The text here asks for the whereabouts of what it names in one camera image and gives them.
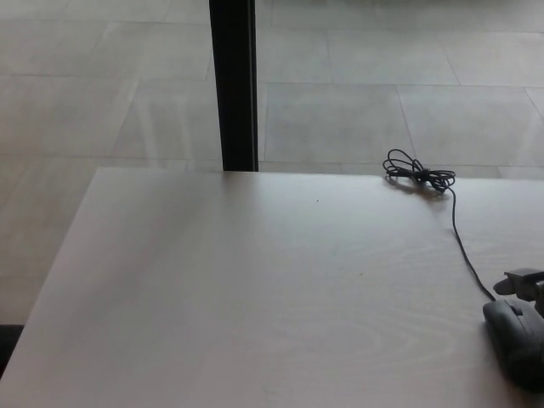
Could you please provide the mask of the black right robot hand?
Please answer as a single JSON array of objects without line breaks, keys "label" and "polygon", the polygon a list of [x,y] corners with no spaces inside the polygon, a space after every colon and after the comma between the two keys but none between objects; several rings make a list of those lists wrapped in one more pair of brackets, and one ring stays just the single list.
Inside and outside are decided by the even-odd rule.
[{"label": "black right robot hand", "polygon": [[504,273],[505,277],[493,286],[501,296],[515,295],[518,299],[533,302],[535,310],[543,316],[543,271],[520,268]]}]

